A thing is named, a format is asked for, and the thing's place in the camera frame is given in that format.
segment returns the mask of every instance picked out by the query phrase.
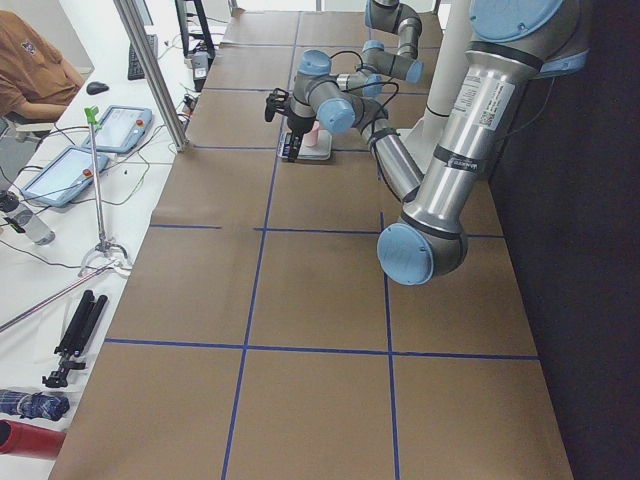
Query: metal stand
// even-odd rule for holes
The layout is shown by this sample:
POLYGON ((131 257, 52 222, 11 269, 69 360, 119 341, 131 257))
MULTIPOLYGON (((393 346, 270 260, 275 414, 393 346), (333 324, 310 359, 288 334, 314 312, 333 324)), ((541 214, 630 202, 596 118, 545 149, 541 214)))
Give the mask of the metal stand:
POLYGON ((180 118, 176 113, 167 84, 162 77, 160 65, 154 55, 144 30, 144 23, 136 8, 134 0, 113 0, 122 20, 122 25, 129 35, 133 49, 138 55, 147 83, 162 115, 167 130, 178 152, 184 151, 188 140, 184 133, 180 118))
POLYGON ((112 261, 112 262, 110 262, 110 263, 108 263, 108 264, 106 264, 106 265, 104 265, 104 266, 102 266, 100 268, 96 268, 95 270, 92 270, 91 273, 85 275, 80 280, 75 281, 74 283, 72 283, 68 287, 65 287, 62 290, 60 290, 59 292, 54 293, 53 295, 45 298, 40 303, 37 303, 33 307, 29 308, 29 310, 27 310, 25 312, 22 312, 20 315, 18 315, 16 317, 13 317, 7 323, 5 323, 3 325, 0 325, 0 333, 2 333, 5 330, 11 328, 12 326, 16 325, 17 323, 20 323, 22 320, 24 320, 25 318, 31 316, 32 314, 36 313, 37 311, 42 310, 44 307, 46 307, 50 303, 54 302, 58 298, 62 298, 64 295, 69 293, 71 290, 73 290, 77 286, 82 285, 83 283, 87 282, 88 280, 91 280, 93 277, 97 277, 102 272, 105 272, 105 271, 109 270, 110 268, 116 270, 119 273, 122 273, 121 272, 121 264, 120 263, 121 262, 119 260, 114 260, 114 261, 112 261))
POLYGON ((98 166, 98 151, 96 148, 96 113, 98 113, 98 107, 85 108, 87 115, 87 122, 89 123, 89 137, 91 139, 91 162, 93 165, 93 189, 96 195, 96 213, 98 217, 98 244, 89 250, 82 259, 82 268, 78 273, 79 277, 82 277, 86 272, 89 264, 94 258, 103 257, 109 262, 120 260, 115 253, 119 252, 122 255, 122 265, 117 269, 118 273, 124 276, 129 276, 131 273, 131 262, 129 261, 129 255, 122 245, 113 242, 113 238, 107 240, 107 233, 104 227, 104 215, 102 213, 102 192, 100 190, 100 170, 98 166))

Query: label on robot arm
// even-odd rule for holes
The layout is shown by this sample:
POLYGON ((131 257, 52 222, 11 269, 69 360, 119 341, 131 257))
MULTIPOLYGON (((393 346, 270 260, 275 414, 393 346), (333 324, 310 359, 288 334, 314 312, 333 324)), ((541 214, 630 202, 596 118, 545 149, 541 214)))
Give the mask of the label on robot arm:
POLYGON ((451 114, 460 115, 478 127, 495 130, 514 90, 511 83, 467 75, 451 114))

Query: blue joint cap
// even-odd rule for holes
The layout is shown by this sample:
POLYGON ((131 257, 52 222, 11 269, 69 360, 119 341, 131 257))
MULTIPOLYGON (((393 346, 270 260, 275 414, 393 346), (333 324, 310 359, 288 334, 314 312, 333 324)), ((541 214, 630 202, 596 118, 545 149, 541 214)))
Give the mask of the blue joint cap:
POLYGON ((420 60, 414 60, 409 70, 407 71, 407 76, 405 80, 409 83, 418 83, 422 78, 422 71, 424 70, 424 63, 420 60))
POLYGON ((545 63, 540 69, 540 73, 535 78, 557 77, 560 75, 569 75, 584 68, 587 63, 587 54, 589 50, 571 55, 570 57, 559 58, 551 62, 545 63))
POLYGON ((431 245, 406 223, 389 225, 380 234, 378 259, 387 276, 401 285, 422 285, 433 277, 431 245))
POLYGON ((317 118, 332 135, 344 133, 356 121, 353 107, 344 98, 330 98, 318 107, 317 118))
POLYGON ((371 21, 371 2, 373 0, 367 0, 367 5, 364 7, 364 24, 372 28, 373 22, 371 21))
POLYGON ((302 54, 298 72, 312 77, 321 77, 331 73, 331 59, 320 50, 307 50, 302 54))
POLYGON ((384 43, 380 40, 367 40, 364 42, 362 46, 362 51, 366 52, 367 50, 382 50, 384 52, 384 43))
POLYGON ((379 73, 373 73, 369 75, 365 83, 365 87, 362 89, 362 94, 365 97, 375 98, 382 93, 382 75, 379 73))
POLYGON ((471 26, 483 40, 512 42, 532 34, 546 24, 563 1, 474 0, 470 8, 471 26))

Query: brown shirt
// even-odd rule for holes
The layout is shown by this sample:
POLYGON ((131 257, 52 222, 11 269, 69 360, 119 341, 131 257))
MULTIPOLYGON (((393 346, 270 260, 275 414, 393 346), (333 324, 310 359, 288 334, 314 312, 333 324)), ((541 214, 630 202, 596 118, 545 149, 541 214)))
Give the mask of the brown shirt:
POLYGON ((62 54, 16 14, 0 10, 0 116, 25 99, 69 105, 78 87, 64 73, 62 54))

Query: white desk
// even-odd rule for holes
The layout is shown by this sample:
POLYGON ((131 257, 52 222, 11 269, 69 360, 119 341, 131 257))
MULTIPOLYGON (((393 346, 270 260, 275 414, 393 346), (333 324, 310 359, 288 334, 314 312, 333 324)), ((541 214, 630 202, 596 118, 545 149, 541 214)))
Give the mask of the white desk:
MULTIPOLYGON (((61 0, 60 3, 94 64, 95 70, 88 81, 104 82, 109 85, 110 90, 89 96, 83 89, 60 119, 58 126, 65 128, 86 125, 84 108, 92 105, 97 105, 101 112, 106 111, 112 104, 148 107, 154 113, 154 120, 142 140, 146 141, 155 127, 164 122, 146 80, 127 80, 129 39, 113 2, 61 0)), ((148 33, 155 33, 159 37, 159 64, 173 103, 178 105, 186 93, 185 87, 193 88, 193 82, 190 70, 184 66, 181 49, 168 49, 164 44, 165 41, 171 44, 178 33, 175 7, 171 0, 156 0, 149 2, 149 8, 152 9, 154 26, 149 27, 148 33)), ((86 138, 87 132, 69 133, 69 136, 76 143, 80 143, 86 138)), ((30 165, 46 165, 67 145, 69 141, 63 135, 54 135, 46 139, 33 156, 30 165)), ((103 198, 120 202, 133 191, 148 168, 144 183, 130 200, 122 206, 105 204, 103 207, 107 234, 114 236, 117 243, 124 245, 134 261, 175 155, 166 128, 160 130, 154 140, 142 150, 142 154, 149 166, 134 155, 126 163, 109 169, 101 177, 103 198)), ((34 175, 35 172, 23 172, 16 184, 23 186, 34 175)), ((76 200, 85 198, 93 198, 93 188, 87 188, 76 200)), ((84 254, 98 243, 94 202, 72 205, 64 209, 51 208, 43 212, 41 218, 56 233, 56 239, 50 245, 36 246, 24 235, 17 235, 6 229, 0 238, 49 261, 68 265, 79 265, 84 254)), ((0 323, 8 321, 77 280, 78 270, 45 265, 4 245, 0 245, 0 259, 5 278, 0 289, 0 304, 3 306, 0 323)), ((41 377, 48 376, 58 367, 60 357, 53 355, 53 350, 59 343, 82 293, 86 289, 93 289, 96 296, 104 294, 109 297, 87 350, 88 368, 71 372, 69 387, 61 389, 61 393, 71 402, 71 410, 65 417, 58 422, 42 419, 19 420, 5 414, 0 414, 1 418, 55 430, 68 428, 125 284, 126 279, 115 272, 103 273, 0 334, 0 388, 47 391, 41 384, 41 377)), ((2 455, 0 480, 46 479, 52 466, 52 461, 2 455)))

